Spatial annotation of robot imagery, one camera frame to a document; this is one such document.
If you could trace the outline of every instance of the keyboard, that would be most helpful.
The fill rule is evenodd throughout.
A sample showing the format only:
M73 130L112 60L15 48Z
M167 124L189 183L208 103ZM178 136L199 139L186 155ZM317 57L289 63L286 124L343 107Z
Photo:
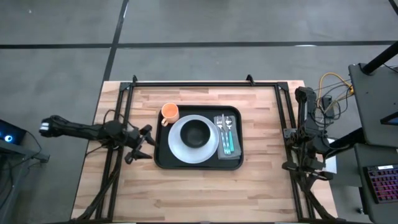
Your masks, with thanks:
M398 164L365 167L364 171L376 203L398 202Z

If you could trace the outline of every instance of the wooden table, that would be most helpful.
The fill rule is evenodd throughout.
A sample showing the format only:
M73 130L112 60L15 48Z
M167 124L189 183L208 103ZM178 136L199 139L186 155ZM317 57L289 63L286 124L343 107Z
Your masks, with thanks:
M288 81L297 116L294 90L303 81ZM102 123L114 109L120 82L105 82L95 115ZM287 107L282 93L287 123ZM280 119L271 87L145 87L135 88L129 121L154 128L164 103L178 105L231 105L243 122L243 165L235 171L164 170L153 160L122 164L114 211L116 222L289 222L297 221ZM88 151L98 147L91 142ZM145 143L144 153L154 147ZM100 189L106 149L85 159L72 218L79 216ZM334 216L336 208L328 182L316 181L313 192ZM107 211L109 197L104 210ZM306 206L302 200L303 210Z

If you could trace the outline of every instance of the gray napkin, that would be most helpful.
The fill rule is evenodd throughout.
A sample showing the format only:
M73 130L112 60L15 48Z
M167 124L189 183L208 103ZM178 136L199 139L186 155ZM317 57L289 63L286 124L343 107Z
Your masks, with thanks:
M227 155L224 153L224 147L223 147L223 140L221 139L221 131L220 128L217 126L217 117L213 118L213 122L217 127L218 131L218 148L217 148L217 153L218 153L218 159L239 159L242 154L241 146L239 144L239 139L238 139L238 133L236 132L236 119L235 116L229 116L232 120L232 127L231 127L231 132L232 132L232 140L234 142L234 151L231 152L231 154Z

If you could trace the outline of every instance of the yellow cable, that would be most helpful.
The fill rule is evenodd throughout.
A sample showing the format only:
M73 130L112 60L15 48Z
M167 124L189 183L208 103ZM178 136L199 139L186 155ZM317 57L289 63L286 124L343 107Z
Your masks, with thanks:
M323 78L325 78L328 75L334 75L335 77L339 78L348 88L349 88L349 95L353 95L354 94L354 88L352 87L351 84L349 84L348 82L346 82L341 76L339 76L338 74L334 73L334 72L328 72L322 75L321 79L319 79L319 90L318 90L318 99L317 99L317 106L319 107L319 102L321 99L321 93L322 93L322 83L323 83Z

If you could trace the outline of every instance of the concrete floor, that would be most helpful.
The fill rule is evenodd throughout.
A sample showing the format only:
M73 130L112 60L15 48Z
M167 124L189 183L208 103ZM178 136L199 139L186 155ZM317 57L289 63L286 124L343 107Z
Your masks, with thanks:
M122 0L3 0L0 44L111 43L121 5ZM387 0L130 0L120 43L394 40L397 22ZM251 74L256 80L304 80L317 88L325 72L348 78L349 64L368 62L387 47L118 49L110 80L132 75L140 80L242 80ZM0 119L34 133L51 154L48 164L27 176L14 223L68 220L87 141L42 138L37 130L51 114L92 123L108 55L109 49L0 50ZM395 64L398 58L389 62ZM324 85L334 82L327 78ZM329 134L338 138L358 127L350 98L348 111ZM352 151L338 156L333 196L339 217L369 222L355 212L361 206L358 188L344 186L358 184L354 160Z

